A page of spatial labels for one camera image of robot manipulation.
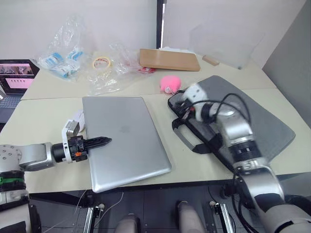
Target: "floor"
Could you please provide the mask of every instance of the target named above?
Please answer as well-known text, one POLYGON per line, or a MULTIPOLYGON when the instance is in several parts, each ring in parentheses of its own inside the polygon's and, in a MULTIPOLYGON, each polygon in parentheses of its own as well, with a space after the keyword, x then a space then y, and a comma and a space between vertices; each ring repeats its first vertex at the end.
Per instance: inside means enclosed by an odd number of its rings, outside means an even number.
MULTIPOLYGON (((223 200, 219 196, 221 186, 210 186, 212 196, 220 203, 226 203, 229 213, 235 219, 237 233, 246 232, 234 214, 231 199, 223 200)), ((67 192, 79 196, 83 191, 67 192)), ((95 202, 105 204, 105 210, 121 198, 122 192, 102 193, 95 202)), ((198 212, 202 222, 207 228, 207 232, 222 233, 219 216, 213 214, 209 206, 212 200, 208 193, 208 186, 193 186, 181 188, 167 188, 148 191, 128 191, 124 192, 122 201, 113 207, 102 218, 100 224, 96 226, 94 233, 113 233, 117 223, 127 214, 133 213, 140 218, 141 233, 178 233, 176 224, 175 206, 180 200, 187 200, 198 212)), ((61 222, 49 233, 82 233, 85 223, 87 209, 31 200, 36 205, 44 233, 50 227, 61 222)), ((248 210, 243 210, 245 219, 254 226, 260 233, 264 232, 262 225, 255 214, 248 210)))

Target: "laptop lid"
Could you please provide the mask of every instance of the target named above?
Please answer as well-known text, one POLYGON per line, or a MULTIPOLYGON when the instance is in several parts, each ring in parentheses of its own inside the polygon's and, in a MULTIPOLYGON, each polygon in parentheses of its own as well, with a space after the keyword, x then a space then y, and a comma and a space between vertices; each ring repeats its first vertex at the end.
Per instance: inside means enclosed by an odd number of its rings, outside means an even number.
POLYGON ((89 150, 92 189, 99 193, 170 172, 149 111, 139 97, 84 97, 88 138, 107 136, 112 141, 89 150))
POLYGON ((38 72, 30 60, 0 60, 0 85, 6 95, 22 96, 38 72))

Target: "white wall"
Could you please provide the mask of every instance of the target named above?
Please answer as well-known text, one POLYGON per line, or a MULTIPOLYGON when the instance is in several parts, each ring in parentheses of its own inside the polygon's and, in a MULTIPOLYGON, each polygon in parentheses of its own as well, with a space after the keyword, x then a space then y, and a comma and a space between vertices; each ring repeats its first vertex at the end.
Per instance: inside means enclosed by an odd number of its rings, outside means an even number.
POLYGON ((163 46, 186 49, 189 32, 208 19, 223 18, 265 36, 251 57, 263 67, 305 0, 167 0, 163 46))
POLYGON ((72 13, 84 17, 97 50, 114 40, 156 47, 156 0, 1 0, 0 11, 0 59, 32 58, 72 13))

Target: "laptop screen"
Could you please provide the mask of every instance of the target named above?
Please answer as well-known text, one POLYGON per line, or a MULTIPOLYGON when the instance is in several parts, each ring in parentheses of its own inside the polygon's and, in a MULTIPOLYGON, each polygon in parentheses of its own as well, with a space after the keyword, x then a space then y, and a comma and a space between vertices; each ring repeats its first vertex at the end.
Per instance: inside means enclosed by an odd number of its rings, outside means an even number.
POLYGON ((0 84, 7 95, 23 95, 38 70, 29 60, 0 60, 0 84))

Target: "white cable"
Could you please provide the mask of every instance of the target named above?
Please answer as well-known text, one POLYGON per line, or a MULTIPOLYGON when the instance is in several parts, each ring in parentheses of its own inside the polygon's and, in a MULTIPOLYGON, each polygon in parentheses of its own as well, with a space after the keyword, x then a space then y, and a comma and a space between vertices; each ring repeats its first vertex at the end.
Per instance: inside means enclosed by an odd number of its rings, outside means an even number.
POLYGON ((61 221, 61 222, 59 222, 59 223, 55 224, 54 226, 52 226, 52 227, 48 228, 48 229, 47 229, 45 232, 43 232, 43 233, 48 232, 49 230, 51 230, 51 229, 53 229, 54 227, 58 226, 59 224, 61 224, 61 223, 65 222, 65 221, 66 221, 66 220, 68 220, 69 218, 73 218, 73 217, 74 217, 74 215, 76 214, 77 210, 78 210, 79 203, 80 203, 80 201, 81 201, 82 197, 84 196, 84 194, 86 193, 86 191, 84 191, 84 192, 83 192, 83 194, 81 195, 81 197, 80 197, 80 199, 79 199, 79 201, 78 201, 78 204, 77 204, 77 206, 76 206, 76 209, 74 210, 74 213, 73 213, 73 215, 72 215, 72 216, 70 216, 70 217, 68 217, 68 218, 65 218, 63 221, 61 221))
POLYGON ((103 213, 103 215, 102 215, 101 218, 98 220, 98 222, 94 225, 94 227, 96 227, 96 226, 100 223, 100 221, 102 220, 102 218, 105 216, 105 214, 106 214, 112 207, 116 206, 117 204, 119 204, 119 203, 122 201, 123 195, 124 195, 124 192, 122 192, 122 196, 121 196, 120 200, 119 200, 117 203, 115 203, 115 204, 113 204, 112 206, 110 206, 110 207, 103 213))

